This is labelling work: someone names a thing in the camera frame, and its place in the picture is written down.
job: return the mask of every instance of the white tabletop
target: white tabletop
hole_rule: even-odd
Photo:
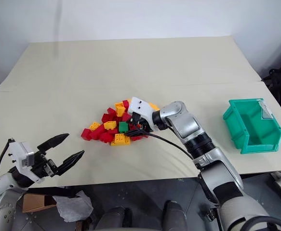
[[[0,92],[0,153],[10,137],[28,141],[36,147],[54,135],[70,133],[62,144],[49,150],[48,158],[59,165],[70,154],[84,149],[81,161],[65,175],[47,178],[35,187],[197,176],[198,170],[180,150],[152,137],[121,147],[81,139],[82,129],[92,121],[98,121],[114,102],[137,96],[158,106],[175,100],[184,101],[240,174],[281,170],[281,147],[274,153],[240,154],[222,119],[229,99],[264,98],[281,126],[281,108],[262,82],[165,86],[159,89],[140,89],[137,86],[109,88],[107,95],[112,95],[111,98],[102,91],[82,87],[74,91],[57,88],[43,92],[39,89]],[[90,97],[98,92],[99,97]],[[170,131],[156,134],[179,144]],[[10,167],[12,163],[6,156],[0,173]]]
[[[232,37],[31,43],[0,91],[260,81]]]
[[[228,100],[264,98],[281,126],[281,108],[231,37],[32,43],[0,85],[0,153],[8,138],[36,147],[70,136],[48,158],[60,165],[82,149],[61,177],[34,187],[195,177],[180,150],[155,138],[111,147],[80,134],[113,103],[136,96],[167,105],[183,101],[239,173],[281,170],[275,153],[240,154],[222,119]],[[170,131],[161,135],[180,145]],[[6,156],[0,173],[13,165]]]

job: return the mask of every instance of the white tissue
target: white tissue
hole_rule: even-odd
[[[60,216],[65,222],[86,220],[93,211],[90,198],[80,191],[77,198],[54,196]]]

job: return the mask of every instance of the black cable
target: black cable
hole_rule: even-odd
[[[172,132],[176,135],[176,133],[174,132],[174,129],[173,129],[172,127],[170,127],[170,126],[167,125],[167,128],[168,128],[170,131],[172,131]]]
[[[3,149],[3,151],[2,151],[2,153],[1,153],[1,155],[0,155],[0,164],[1,164],[1,161],[2,161],[2,159],[3,159],[3,157],[4,157],[4,154],[6,153],[7,149],[9,148],[9,145],[10,145],[11,142],[14,142],[14,140],[13,140],[13,139],[9,139],[9,140],[7,141],[7,143],[6,143],[6,145],[5,145],[4,149]]]
[[[151,133],[149,133],[149,132],[146,132],[146,131],[144,131],[144,130],[142,130],[142,129],[139,129],[137,126],[135,126],[135,127],[136,127],[136,129],[137,129],[139,132],[141,132],[141,133],[143,133],[143,134],[146,134],[147,136],[152,136],[152,137],[158,138],[158,139],[160,139],[160,140],[162,140],[162,141],[165,141],[165,142],[168,143],[168,144],[171,144],[172,146],[174,146],[174,147],[180,149],[182,152],[184,152],[189,158],[193,159],[192,156],[191,156],[187,151],[185,151],[183,148],[181,148],[180,146],[176,145],[175,143],[172,143],[171,141],[169,141],[169,140],[167,140],[167,139],[165,139],[165,138],[163,138],[163,137],[161,137],[161,136],[157,136],[157,135],[151,134]]]
[[[273,218],[268,216],[257,216],[246,221],[245,224],[240,229],[240,231],[249,231],[254,225],[261,222],[266,222],[266,223],[271,223],[281,226],[281,220],[278,218]]]

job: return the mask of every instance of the teal plastic bin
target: teal plastic bin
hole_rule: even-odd
[[[241,154],[279,149],[281,127],[263,99],[229,100],[229,103],[223,119]]]

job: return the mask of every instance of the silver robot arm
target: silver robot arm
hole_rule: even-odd
[[[218,204],[217,213],[223,230],[240,230],[249,219],[268,216],[256,200],[244,193],[243,182],[236,169],[221,149],[215,147],[183,102],[176,101],[160,111],[154,111],[147,102],[133,97],[128,112],[132,115],[129,123],[141,124],[146,132],[173,128],[200,170],[198,178],[206,197]],[[253,226],[252,230],[266,227],[267,224],[262,222]]]
[[[82,157],[84,151],[71,155],[59,167],[45,157],[48,149],[60,144],[67,136],[68,134],[61,134],[52,137],[39,145],[36,153],[27,142],[9,139],[0,156],[0,162],[8,151],[15,167],[0,176],[0,231],[12,229],[16,203],[28,187],[34,183],[41,183],[46,176],[61,176]]]

